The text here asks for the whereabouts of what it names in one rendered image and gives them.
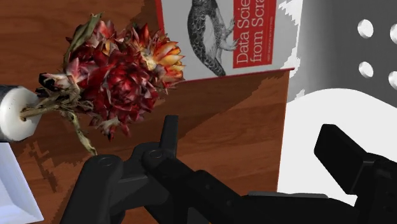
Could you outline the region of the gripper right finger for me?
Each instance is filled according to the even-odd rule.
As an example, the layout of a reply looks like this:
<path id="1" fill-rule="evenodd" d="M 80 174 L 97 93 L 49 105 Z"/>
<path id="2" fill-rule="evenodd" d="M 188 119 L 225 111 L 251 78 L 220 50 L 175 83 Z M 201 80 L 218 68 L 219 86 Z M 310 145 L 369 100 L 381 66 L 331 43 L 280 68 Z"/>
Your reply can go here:
<path id="1" fill-rule="evenodd" d="M 314 154 L 348 195 L 358 224 L 397 224 L 397 162 L 366 152 L 334 124 L 321 126 Z"/>

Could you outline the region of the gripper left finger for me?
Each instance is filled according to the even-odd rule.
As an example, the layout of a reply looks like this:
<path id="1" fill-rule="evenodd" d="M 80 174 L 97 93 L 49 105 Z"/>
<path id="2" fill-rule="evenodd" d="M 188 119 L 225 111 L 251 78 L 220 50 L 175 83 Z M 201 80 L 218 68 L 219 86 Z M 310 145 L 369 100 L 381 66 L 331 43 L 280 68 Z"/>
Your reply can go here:
<path id="1" fill-rule="evenodd" d="M 123 161 L 98 155 L 83 165 L 60 224 L 122 224 L 144 207 L 158 224 L 243 224 L 243 198 L 206 171 L 177 159 L 178 116 L 167 115 L 158 142 Z"/>

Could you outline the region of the white square plate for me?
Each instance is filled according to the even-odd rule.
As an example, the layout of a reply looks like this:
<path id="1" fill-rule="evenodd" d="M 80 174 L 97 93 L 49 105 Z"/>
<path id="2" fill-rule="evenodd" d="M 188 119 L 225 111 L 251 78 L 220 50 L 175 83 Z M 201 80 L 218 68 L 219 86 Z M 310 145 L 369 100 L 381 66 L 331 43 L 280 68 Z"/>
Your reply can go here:
<path id="1" fill-rule="evenodd" d="M 0 224 L 30 224 L 43 215 L 9 143 L 0 143 Z"/>

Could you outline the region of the white vase with red flowers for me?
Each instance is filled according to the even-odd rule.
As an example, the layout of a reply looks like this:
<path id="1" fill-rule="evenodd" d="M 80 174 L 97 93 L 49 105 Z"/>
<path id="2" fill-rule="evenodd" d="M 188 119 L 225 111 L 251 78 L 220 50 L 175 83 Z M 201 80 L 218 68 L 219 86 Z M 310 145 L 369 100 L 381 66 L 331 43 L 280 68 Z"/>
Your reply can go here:
<path id="1" fill-rule="evenodd" d="M 68 38 L 58 73 L 41 73 L 39 87 L 0 85 L 0 143 L 33 135 L 39 119 L 56 111 L 72 123 L 80 143 L 97 153 L 81 128 L 79 115 L 112 139 L 163 102 L 169 89 L 184 80 L 178 43 L 163 31 L 150 33 L 131 23 L 121 32 L 101 14 L 92 14 Z"/>

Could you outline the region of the brown wooden table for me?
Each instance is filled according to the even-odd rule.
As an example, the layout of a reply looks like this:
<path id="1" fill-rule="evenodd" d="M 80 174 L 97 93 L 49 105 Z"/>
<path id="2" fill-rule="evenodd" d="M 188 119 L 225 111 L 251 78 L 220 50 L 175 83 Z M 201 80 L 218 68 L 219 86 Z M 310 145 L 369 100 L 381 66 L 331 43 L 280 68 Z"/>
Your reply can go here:
<path id="1" fill-rule="evenodd" d="M 0 0 L 0 84 L 38 86 L 39 73 L 62 63 L 66 38 L 93 13 L 122 29 L 131 20 L 158 29 L 156 0 Z M 237 193 L 277 188 L 284 127 L 286 73 L 193 81 L 109 141 L 80 118 L 99 153 L 129 158 L 139 143 L 160 138 L 165 115 L 179 116 L 178 157 L 205 169 Z M 88 152 L 58 113 L 42 116 L 34 135 L 11 148 L 43 215 L 59 224 Z"/>

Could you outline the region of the white book with bird drawing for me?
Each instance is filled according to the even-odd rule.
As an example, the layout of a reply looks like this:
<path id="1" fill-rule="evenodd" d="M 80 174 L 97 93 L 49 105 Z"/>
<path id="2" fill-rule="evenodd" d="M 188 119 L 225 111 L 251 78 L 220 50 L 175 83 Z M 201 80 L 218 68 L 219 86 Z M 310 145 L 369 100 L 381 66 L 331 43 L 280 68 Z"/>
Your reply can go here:
<path id="1" fill-rule="evenodd" d="M 293 69 L 303 0 L 155 0 L 186 80 Z"/>

